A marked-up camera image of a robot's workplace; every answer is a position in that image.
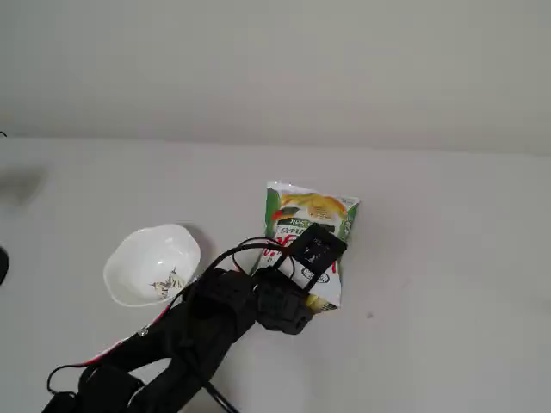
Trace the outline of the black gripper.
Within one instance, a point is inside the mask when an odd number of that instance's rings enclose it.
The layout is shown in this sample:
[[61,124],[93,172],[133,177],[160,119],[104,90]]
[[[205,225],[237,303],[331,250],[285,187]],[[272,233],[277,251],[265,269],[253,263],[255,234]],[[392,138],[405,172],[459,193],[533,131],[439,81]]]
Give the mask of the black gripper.
[[253,280],[257,321],[266,330],[299,335],[314,316],[302,290],[279,269],[260,268]]

